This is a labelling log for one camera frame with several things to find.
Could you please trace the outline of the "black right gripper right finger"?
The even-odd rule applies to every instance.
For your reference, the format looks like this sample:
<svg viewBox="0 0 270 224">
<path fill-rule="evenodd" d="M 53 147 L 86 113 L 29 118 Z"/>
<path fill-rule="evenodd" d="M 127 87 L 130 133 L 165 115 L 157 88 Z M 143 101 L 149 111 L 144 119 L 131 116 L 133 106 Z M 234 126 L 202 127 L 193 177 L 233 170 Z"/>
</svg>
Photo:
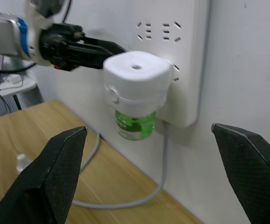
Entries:
<svg viewBox="0 0 270 224">
<path fill-rule="evenodd" d="M 252 224 L 270 224 L 270 144 L 259 134 L 213 123 L 228 181 Z"/>
</svg>

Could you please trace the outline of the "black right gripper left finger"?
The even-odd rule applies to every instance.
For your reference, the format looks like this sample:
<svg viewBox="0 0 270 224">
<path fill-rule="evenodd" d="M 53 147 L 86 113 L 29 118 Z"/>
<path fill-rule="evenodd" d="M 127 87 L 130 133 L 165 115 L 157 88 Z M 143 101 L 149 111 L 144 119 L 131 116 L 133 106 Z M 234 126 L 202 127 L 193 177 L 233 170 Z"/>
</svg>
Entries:
<svg viewBox="0 0 270 224">
<path fill-rule="evenodd" d="M 85 126 L 52 137 L 0 201 L 0 224 L 64 224 L 76 191 Z"/>
</svg>

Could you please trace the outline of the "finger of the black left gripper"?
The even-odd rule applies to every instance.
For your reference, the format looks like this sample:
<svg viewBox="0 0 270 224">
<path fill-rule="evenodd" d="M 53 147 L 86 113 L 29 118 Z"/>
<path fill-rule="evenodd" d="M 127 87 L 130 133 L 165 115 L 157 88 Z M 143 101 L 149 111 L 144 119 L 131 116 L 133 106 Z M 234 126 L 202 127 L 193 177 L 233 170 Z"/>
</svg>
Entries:
<svg viewBox="0 0 270 224">
<path fill-rule="evenodd" d="M 123 47 L 121 47 L 120 45 L 114 42 L 104 41 L 104 40 L 99 40 L 99 39 L 94 39 L 94 38 L 89 38 L 89 37 L 84 37 L 83 41 L 86 44 L 102 47 L 103 49 L 109 51 L 112 54 L 120 54 L 120 53 L 126 52 L 126 50 Z"/>
<path fill-rule="evenodd" d="M 69 45 L 66 48 L 66 61 L 69 65 L 82 66 L 93 69 L 102 69 L 104 61 L 113 56 L 110 51 L 101 47 L 77 47 Z"/>
</svg>

